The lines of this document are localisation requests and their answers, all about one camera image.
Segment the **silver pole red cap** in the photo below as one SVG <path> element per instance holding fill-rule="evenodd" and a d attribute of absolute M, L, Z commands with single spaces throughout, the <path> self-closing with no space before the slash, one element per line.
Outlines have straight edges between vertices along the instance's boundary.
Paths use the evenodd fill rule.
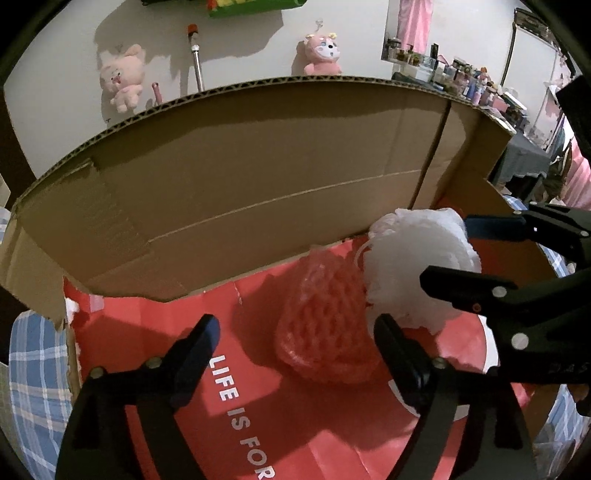
<path fill-rule="evenodd" d="M 187 26 L 187 39 L 189 42 L 190 52 L 192 56 L 195 81 L 197 81 L 197 91 L 202 92 L 204 90 L 204 78 L 202 78 L 197 24 L 189 24 Z"/>

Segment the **blue plaid tablecloth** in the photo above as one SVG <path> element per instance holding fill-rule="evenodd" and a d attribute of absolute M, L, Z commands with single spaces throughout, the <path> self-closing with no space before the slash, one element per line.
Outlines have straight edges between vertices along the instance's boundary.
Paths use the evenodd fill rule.
<path fill-rule="evenodd" d="M 27 310 L 13 323 L 8 389 L 18 448 L 35 479 L 53 479 L 72 410 L 66 333 Z"/>

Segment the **pink curtain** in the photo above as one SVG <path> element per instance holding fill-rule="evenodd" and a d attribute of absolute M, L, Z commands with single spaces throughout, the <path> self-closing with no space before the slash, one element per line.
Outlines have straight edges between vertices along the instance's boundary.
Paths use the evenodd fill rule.
<path fill-rule="evenodd" d="M 429 44 L 429 35 L 434 11 L 433 0 L 401 0 L 398 15 L 397 37 L 405 49 L 424 54 Z"/>

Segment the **cosmetic bottles cluster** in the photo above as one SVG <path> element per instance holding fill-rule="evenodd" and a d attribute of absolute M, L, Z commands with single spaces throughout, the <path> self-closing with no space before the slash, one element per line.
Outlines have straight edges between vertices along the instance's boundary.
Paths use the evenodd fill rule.
<path fill-rule="evenodd" d="M 515 130 L 528 125 L 527 108 L 517 98 L 492 81 L 486 67 L 475 68 L 455 57 L 449 63 L 432 44 L 429 54 L 421 54 L 399 38 L 386 38 L 383 59 L 393 64 L 392 79 L 455 96 L 490 111 Z"/>

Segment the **green tote bag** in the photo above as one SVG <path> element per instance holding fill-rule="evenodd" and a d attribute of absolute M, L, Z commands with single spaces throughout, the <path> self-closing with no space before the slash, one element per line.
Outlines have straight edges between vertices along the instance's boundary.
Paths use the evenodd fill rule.
<path fill-rule="evenodd" d="M 211 18 L 226 18 L 290 10 L 305 3 L 307 0 L 207 0 L 206 10 Z"/>

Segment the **white mesh bath pouf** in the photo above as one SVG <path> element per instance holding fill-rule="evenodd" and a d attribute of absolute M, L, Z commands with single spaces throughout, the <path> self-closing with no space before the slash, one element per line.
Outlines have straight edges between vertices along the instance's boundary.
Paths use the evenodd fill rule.
<path fill-rule="evenodd" d="M 464 220 L 452 208 L 399 208 L 386 214 L 370 226 L 369 240 L 355 261 L 363 263 L 370 333 L 377 318 L 389 314 L 403 329 L 425 328 L 438 334 L 460 312 L 427 295 L 420 275 L 430 266 L 482 271 Z"/>

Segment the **light pink bunny plush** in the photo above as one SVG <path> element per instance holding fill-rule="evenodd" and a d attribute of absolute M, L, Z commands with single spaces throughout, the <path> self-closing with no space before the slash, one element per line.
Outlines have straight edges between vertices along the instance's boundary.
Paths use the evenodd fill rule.
<path fill-rule="evenodd" d="M 145 76 L 144 60 L 144 49 L 133 44 L 100 69 L 100 86 L 119 114 L 134 110 L 139 103 Z"/>

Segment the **pink bear plush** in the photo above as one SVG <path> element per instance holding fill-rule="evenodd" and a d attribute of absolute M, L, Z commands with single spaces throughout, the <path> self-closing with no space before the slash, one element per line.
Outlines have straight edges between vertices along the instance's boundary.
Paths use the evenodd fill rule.
<path fill-rule="evenodd" d="M 307 76 L 341 75 L 339 66 L 341 50 L 337 44 L 337 34 L 308 34 L 304 42 L 304 54 L 308 64 L 304 66 Z"/>

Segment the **pink red mesh pouf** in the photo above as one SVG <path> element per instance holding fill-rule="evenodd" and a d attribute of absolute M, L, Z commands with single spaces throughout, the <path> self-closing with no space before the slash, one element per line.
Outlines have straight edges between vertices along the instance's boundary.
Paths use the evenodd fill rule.
<path fill-rule="evenodd" d="M 367 383 L 381 356 L 366 319 L 355 252 L 315 248 L 294 264 L 274 331 L 278 359 L 317 383 Z"/>

